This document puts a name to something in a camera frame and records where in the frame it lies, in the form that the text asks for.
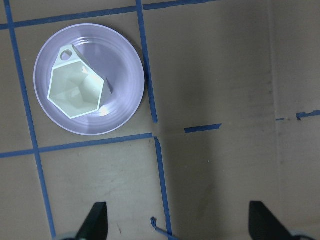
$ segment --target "plate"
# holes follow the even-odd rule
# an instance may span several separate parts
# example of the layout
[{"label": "plate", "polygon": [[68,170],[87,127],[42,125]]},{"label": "plate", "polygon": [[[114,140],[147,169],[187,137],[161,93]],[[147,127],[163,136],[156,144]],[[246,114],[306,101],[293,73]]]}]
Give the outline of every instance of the plate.
[{"label": "plate", "polygon": [[[48,99],[51,70],[59,50],[73,44],[90,67],[110,86],[112,95],[101,108],[69,119]],[[42,47],[33,73],[36,97],[48,117],[79,135],[102,135],[123,126],[137,111],[145,89],[145,75],[134,47],[118,32],[97,24],[77,24],[53,35]]]}]

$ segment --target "grid line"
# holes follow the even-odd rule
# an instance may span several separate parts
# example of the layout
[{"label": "grid line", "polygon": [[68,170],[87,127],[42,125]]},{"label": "grid line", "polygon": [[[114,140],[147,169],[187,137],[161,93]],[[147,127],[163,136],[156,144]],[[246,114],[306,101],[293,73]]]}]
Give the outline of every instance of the grid line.
[{"label": "grid line", "polygon": [[156,102],[155,102],[155,96],[154,96],[154,87],[152,84],[143,5],[141,1],[142,0],[136,0],[136,8],[137,8],[137,14],[138,14],[140,38],[141,38],[141,45],[142,45],[144,72],[145,72],[146,84],[148,86],[148,95],[149,95],[149,103],[150,103],[152,120],[154,123],[157,123],[158,116],[157,116]]},{"label": "grid line", "polygon": [[213,125],[205,125],[205,126],[194,126],[194,127],[187,127],[184,129],[186,134],[195,133],[195,132],[203,132],[203,131],[210,131],[210,130],[219,130],[222,123],[213,124]]},{"label": "grid line", "polygon": [[56,236],[56,229],[55,229],[54,220],[53,220],[53,216],[52,216],[50,200],[49,200],[45,176],[44,176],[44,170],[43,170],[42,163],[41,163],[41,157],[40,157],[40,153],[39,153],[39,147],[38,147],[38,142],[37,142],[37,137],[36,137],[34,121],[32,118],[25,77],[24,77],[23,68],[22,68],[22,64],[21,64],[19,48],[18,48],[16,32],[15,32],[15,26],[14,26],[14,21],[13,21],[13,17],[12,17],[11,7],[10,7],[10,1],[4,0],[4,5],[5,5],[5,12],[6,12],[6,17],[7,17],[7,22],[8,22],[8,28],[9,28],[9,32],[10,32],[10,38],[11,38],[11,43],[12,43],[12,48],[13,48],[13,53],[14,53],[16,70],[17,70],[18,77],[19,77],[19,83],[20,83],[26,118],[27,118],[27,122],[28,122],[28,126],[29,126],[29,132],[30,132],[30,137],[31,137],[31,141],[32,141],[35,162],[36,162],[40,185],[41,185],[41,189],[42,189],[45,210],[46,210],[46,214],[47,214],[47,218],[48,218],[51,236],[52,236],[52,238],[54,238]]},{"label": "grid line", "polygon": [[8,29],[8,24],[0,24],[0,30]]},{"label": "grid line", "polygon": [[176,7],[181,5],[191,5],[191,4],[204,4],[208,2],[215,2],[220,0],[177,0],[177,1],[166,1],[159,3],[150,3],[143,5],[143,10],[155,10],[155,9],[165,9],[170,7]]},{"label": "grid line", "polygon": [[315,117],[320,115],[320,110],[314,110],[313,112],[306,113],[304,112],[298,112],[295,114],[297,120],[301,120],[302,118],[309,118],[309,117]]},{"label": "grid line", "polygon": [[3,153],[0,153],[0,159],[31,155],[31,154],[34,154],[34,153],[35,153],[35,151],[33,149],[21,150],[21,151],[3,152]]},{"label": "grid line", "polygon": [[131,136],[121,136],[121,137],[106,138],[106,139],[101,139],[101,140],[81,141],[81,142],[75,142],[75,143],[70,143],[70,144],[41,147],[39,149],[39,151],[40,151],[40,153],[46,153],[46,152],[52,152],[52,151],[76,149],[76,148],[83,148],[83,147],[90,147],[90,146],[124,143],[124,142],[128,142],[128,141],[150,139],[150,138],[153,138],[152,133],[144,133],[144,134],[131,135]]},{"label": "grid line", "polygon": [[170,219],[170,210],[169,210],[169,202],[168,202],[168,195],[167,195],[164,162],[162,158],[161,144],[157,137],[154,137],[154,143],[155,143],[156,158],[158,161],[158,170],[159,170],[163,209],[164,209],[164,215],[165,215],[166,231],[169,235],[172,235],[173,233],[172,233],[172,226],[171,226],[171,219]]},{"label": "grid line", "polygon": [[133,13],[136,11],[137,11],[136,6],[128,6],[128,7],[98,10],[98,11],[81,12],[81,13],[52,16],[52,17],[39,18],[39,19],[33,19],[33,20],[27,20],[27,21],[18,21],[14,23],[14,27],[21,28],[21,27],[28,27],[28,26],[41,25],[41,24],[64,22],[64,21],[70,21],[70,20],[76,20],[76,19],[87,19],[87,18],[94,18],[94,17],[103,17],[108,15],[127,14],[127,13]]}]

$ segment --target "white plastic object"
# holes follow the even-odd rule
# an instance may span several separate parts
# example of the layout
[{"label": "white plastic object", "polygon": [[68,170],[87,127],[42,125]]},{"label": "white plastic object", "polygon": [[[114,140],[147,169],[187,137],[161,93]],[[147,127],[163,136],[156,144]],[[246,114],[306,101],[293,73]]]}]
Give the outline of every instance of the white plastic object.
[{"label": "white plastic object", "polygon": [[70,44],[60,48],[51,71],[47,98],[69,119],[100,109],[103,99],[111,96],[108,82],[103,80]]}]

